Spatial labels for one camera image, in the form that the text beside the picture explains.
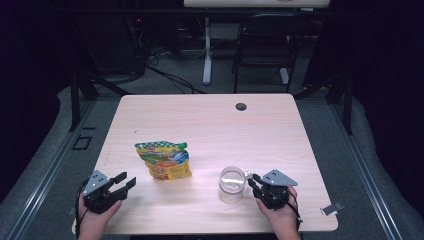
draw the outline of human hand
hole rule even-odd
[[[117,201],[106,212],[97,214],[90,212],[84,205],[84,197],[79,197],[79,216],[80,216],[80,233],[79,240],[97,240],[101,239],[106,231],[109,220],[118,212],[122,205],[122,201]]]
[[[293,197],[292,194],[289,194],[289,203],[297,209],[295,201],[297,192],[291,186],[288,186],[288,191],[290,191],[294,196]],[[297,215],[293,209],[291,209],[288,205],[277,210],[268,209],[259,199],[256,199],[256,203],[258,204],[259,210],[262,214],[268,218],[268,221],[271,223],[272,229],[279,240],[300,239],[296,226]]]

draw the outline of chair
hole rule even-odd
[[[281,68],[290,69],[288,93],[298,48],[308,25],[308,20],[297,14],[256,14],[245,19],[239,27],[233,63],[234,93],[237,93],[237,85],[247,84],[239,83],[239,66],[276,68],[276,74]]]

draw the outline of colorful snack bag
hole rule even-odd
[[[154,178],[175,180],[191,176],[187,143],[145,142],[135,147]]]

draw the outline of glass cup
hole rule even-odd
[[[219,197],[227,204],[239,202],[243,197],[245,173],[237,167],[226,167],[219,179]]]

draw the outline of desk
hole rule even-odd
[[[326,8],[330,0],[184,0],[185,7],[194,8]],[[211,83],[212,56],[210,51],[210,23],[205,20],[205,67],[203,84]],[[288,80],[287,70],[280,72]]]
[[[237,103],[247,109],[237,110]],[[134,147],[149,141],[187,142],[193,176],[154,180]],[[279,169],[299,184],[300,231],[337,228],[334,215],[320,212],[330,200],[291,95],[129,95],[119,104],[95,168],[109,177],[127,171],[137,185],[106,233],[272,232],[249,186],[237,204],[220,200],[219,175],[227,166],[261,176]]]

